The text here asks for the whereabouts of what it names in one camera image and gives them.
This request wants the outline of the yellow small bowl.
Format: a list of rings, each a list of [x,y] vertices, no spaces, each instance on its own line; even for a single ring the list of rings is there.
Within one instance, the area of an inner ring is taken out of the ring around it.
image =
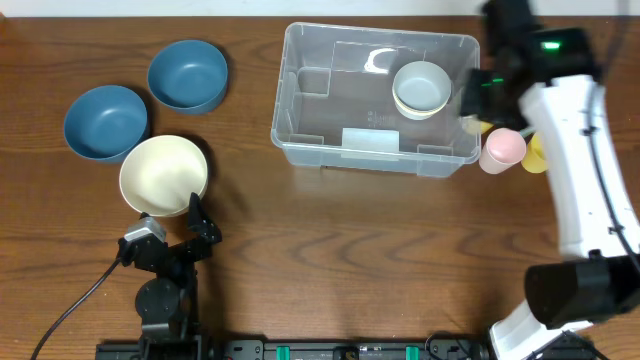
[[[406,117],[409,116],[414,116],[414,117],[429,117],[434,115],[435,113],[439,112],[440,110],[442,110],[446,105],[447,102],[444,102],[443,104],[441,104],[440,106],[434,108],[434,109],[429,109],[429,110],[419,110],[416,108],[412,108],[409,107],[406,103],[404,103],[398,96],[394,95],[394,104],[397,108],[397,110],[403,114]]]

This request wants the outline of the yellow cup front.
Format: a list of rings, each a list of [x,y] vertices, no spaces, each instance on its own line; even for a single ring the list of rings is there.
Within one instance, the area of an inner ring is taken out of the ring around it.
[[[521,161],[522,167],[534,174],[543,173],[548,169],[540,137],[535,133],[527,144],[526,154]]]

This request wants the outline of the light blue cup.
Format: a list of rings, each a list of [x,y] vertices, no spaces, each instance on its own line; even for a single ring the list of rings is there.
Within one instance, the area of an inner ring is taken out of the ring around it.
[[[521,130],[519,132],[520,136],[523,137],[523,138],[527,138],[528,136],[530,136],[530,135],[532,135],[534,133],[535,133],[535,128],[531,127],[531,126],[525,128],[525,129],[523,129],[523,130]]]

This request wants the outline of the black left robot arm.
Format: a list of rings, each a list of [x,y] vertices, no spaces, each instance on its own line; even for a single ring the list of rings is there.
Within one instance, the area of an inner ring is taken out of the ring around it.
[[[183,341],[199,330],[195,264],[212,256],[213,246],[222,241],[222,235],[195,193],[189,198],[187,228],[195,237],[170,246],[164,227],[143,213],[118,240],[118,258],[123,266],[132,265],[155,275],[135,298],[142,335],[151,342]]]

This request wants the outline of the white small bowl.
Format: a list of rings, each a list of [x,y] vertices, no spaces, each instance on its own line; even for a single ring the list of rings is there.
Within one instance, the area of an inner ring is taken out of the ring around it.
[[[402,114],[406,118],[409,118],[411,120],[416,120],[416,121],[426,120],[444,108],[444,105],[442,105],[434,110],[428,110],[428,111],[416,110],[408,107],[398,98],[394,99],[394,103],[400,114]]]

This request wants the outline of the light grey small bowl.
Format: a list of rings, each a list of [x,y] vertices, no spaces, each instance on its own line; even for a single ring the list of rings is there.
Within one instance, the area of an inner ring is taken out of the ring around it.
[[[440,66],[416,61],[396,73],[392,92],[409,107],[429,110],[449,101],[452,82]]]

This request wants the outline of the clear plastic storage container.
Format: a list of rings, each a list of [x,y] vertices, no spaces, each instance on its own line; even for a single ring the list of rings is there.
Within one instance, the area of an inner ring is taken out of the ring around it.
[[[424,120],[405,117],[392,97],[396,73],[416,61],[438,65],[452,85],[444,108]],[[479,126],[459,115],[479,64],[470,35],[292,23],[271,140],[296,166],[448,177],[481,153]]]

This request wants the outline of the pink cup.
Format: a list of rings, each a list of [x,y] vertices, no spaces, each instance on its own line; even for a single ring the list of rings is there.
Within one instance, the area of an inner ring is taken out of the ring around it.
[[[527,144],[519,132],[499,128],[487,137],[479,165],[488,174],[499,174],[519,163],[525,156]]]

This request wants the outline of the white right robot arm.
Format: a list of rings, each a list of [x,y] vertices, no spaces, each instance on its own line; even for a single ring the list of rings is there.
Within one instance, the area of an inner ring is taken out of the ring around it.
[[[487,34],[461,112],[531,126],[547,163],[562,261],[529,268],[524,301],[490,330],[497,359],[531,359],[558,337],[639,304],[639,222],[608,129],[604,70],[584,31],[522,25]]]

